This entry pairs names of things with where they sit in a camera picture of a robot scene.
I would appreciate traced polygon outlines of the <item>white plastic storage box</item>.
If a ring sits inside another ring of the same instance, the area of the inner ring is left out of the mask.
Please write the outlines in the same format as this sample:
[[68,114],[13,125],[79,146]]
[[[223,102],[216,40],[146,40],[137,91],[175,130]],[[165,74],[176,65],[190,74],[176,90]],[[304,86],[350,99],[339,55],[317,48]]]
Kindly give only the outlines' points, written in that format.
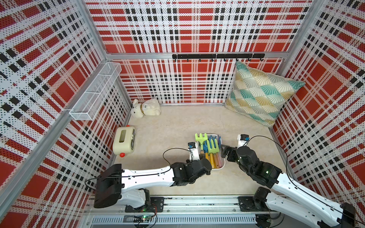
[[[208,135],[208,139],[209,139],[209,136],[210,135],[215,135],[216,136],[216,139],[217,139],[217,136],[219,136],[219,135],[217,135],[217,134],[207,134]],[[225,161],[224,161],[224,159],[221,157],[221,153],[222,153],[222,140],[221,140],[221,149],[220,149],[220,151],[219,151],[219,155],[218,155],[218,158],[220,159],[220,161],[221,161],[221,168],[219,168],[219,169],[216,169],[216,170],[221,170],[223,167],[224,167],[224,165],[225,165]],[[205,158],[205,155],[204,154],[200,154],[200,157],[201,158]]]

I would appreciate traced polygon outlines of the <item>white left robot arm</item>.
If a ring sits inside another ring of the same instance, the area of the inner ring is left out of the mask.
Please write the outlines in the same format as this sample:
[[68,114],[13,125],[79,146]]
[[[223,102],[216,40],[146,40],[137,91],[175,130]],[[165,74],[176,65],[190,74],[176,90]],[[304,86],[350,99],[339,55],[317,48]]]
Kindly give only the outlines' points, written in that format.
[[152,170],[128,170],[115,164],[97,177],[94,208],[110,207],[121,201],[138,209],[149,204],[147,188],[186,186],[210,175],[211,170],[212,166],[205,158],[189,163],[175,162]]

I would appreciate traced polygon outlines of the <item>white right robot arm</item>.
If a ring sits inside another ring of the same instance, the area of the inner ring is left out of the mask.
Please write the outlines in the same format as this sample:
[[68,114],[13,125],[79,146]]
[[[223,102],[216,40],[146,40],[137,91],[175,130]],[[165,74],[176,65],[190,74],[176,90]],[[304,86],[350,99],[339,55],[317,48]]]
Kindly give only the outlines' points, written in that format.
[[255,208],[277,211],[312,228],[354,228],[355,208],[339,204],[292,180],[275,165],[260,161],[248,146],[223,146],[222,158],[235,162],[260,187],[252,201]]

